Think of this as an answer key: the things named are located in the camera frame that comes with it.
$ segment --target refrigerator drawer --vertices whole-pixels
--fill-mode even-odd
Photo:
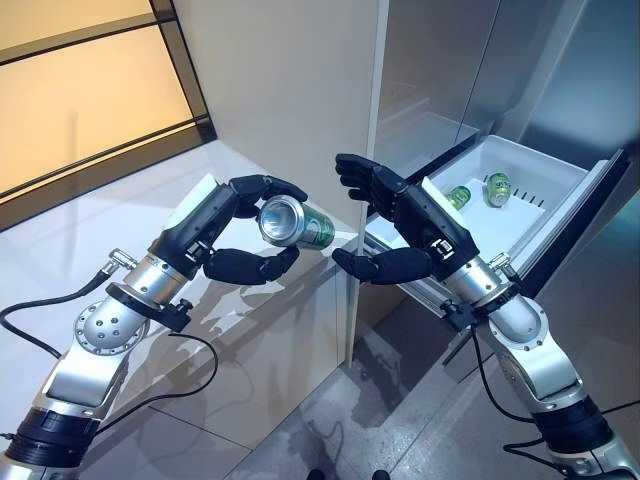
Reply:
[[[509,140],[489,136],[429,177],[444,194],[459,185],[471,191],[471,199],[460,213],[480,256],[488,262],[499,253],[508,253],[525,287],[530,287],[526,293],[535,296],[577,241],[626,166],[622,150],[587,171]],[[512,182],[512,195],[502,208],[491,207],[486,201],[485,181],[496,172],[507,174]],[[584,211],[585,207],[589,207],[589,211]],[[575,222],[579,212],[581,221]],[[564,235],[562,245],[557,245],[556,241],[569,227],[572,234]],[[404,246],[407,246],[404,239],[384,218],[376,215],[367,223],[365,249],[368,253]],[[552,257],[551,264],[537,268],[549,257]],[[531,281],[527,282],[529,273],[532,273]],[[452,297],[430,278],[400,287],[438,315],[441,315],[442,302]]]

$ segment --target aluminum can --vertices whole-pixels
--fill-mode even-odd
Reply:
[[[328,247],[336,231],[329,217],[289,195],[276,195],[264,203],[258,227],[262,238],[271,245],[314,250]]]
[[[446,197],[456,210],[460,210],[471,199],[471,191],[460,185],[447,193]]]
[[[504,173],[494,173],[487,180],[487,200],[494,207],[502,207],[511,196],[511,179]]]

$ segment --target robotic arm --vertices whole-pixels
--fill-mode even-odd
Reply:
[[[523,297],[479,256],[462,216],[433,186],[408,184],[365,158],[339,154],[336,171],[349,196],[364,200],[411,248],[374,257],[335,250],[348,273],[372,283],[402,283],[430,274],[455,293],[461,305],[443,305],[450,325],[471,326],[494,350],[520,400],[547,443],[556,469],[566,477],[640,479],[640,467],[587,395],[571,361],[555,343],[544,310]],[[468,306],[472,315],[463,315]]]
[[[255,203],[286,194],[304,202],[307,195],[283,180],[252,175],[216,184],[208,175],[185,197],[165,229],[137,262],[114,250],[109,262],[77,294],[49,303],[71,300],[97,288],[120,266],[130,270],[123,283],[111,283],[107,297],[86,307],[74,324],[69,350],[60,355],[51,374],[9,448],[0,456],[0,480],[76,479],[79,467],[127,375],[131,351],[144,338],[150,320],[174,332],[190,321],[192,305],[172,299],[203,267],[212,280],[260,285],[275,280],[298,258],[295,246],[263,258],[236,249],[214,250],[213,243],[233,217],[251,218],[259,213]],[[8,323],[11,311],[1,312],[2,325],[32,343],[45,344]]]

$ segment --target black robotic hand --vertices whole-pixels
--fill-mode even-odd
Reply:
[[[180,212],[180,221],[165,229],[149,252],[189,279],[202,266],[208,278],[227,283],[261,285],[275,280],[298,258],[295,246],[266,258],[237,249],[213,249],[213,242],[232,218],[256,217],[260,209],[255,204],[275,195],[307,200],[298,187],[270,175],[237,177],[216,185],[194,208]]]
[[[418,280],[433,270],[443,280],[478,254],[471,235],[447,213],[447,200],[435,187],[427,193],[389,168],[352,154],[336,156],[336,171],[340,183],[350,188],[349,197],[368,202],[393,222],[412,247],[371,258],[335,250],[333,259],[349,274],[362,281],[390,284]]]
[[[393,222],[398,198],[409,184],[387,167],[350,153],[336,156],[340,183],[349,187],[349,197],[364,200],[384,218]]]

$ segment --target window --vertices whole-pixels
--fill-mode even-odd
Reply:
[[[0,230],[215,138],[170,1],[0,4]]]

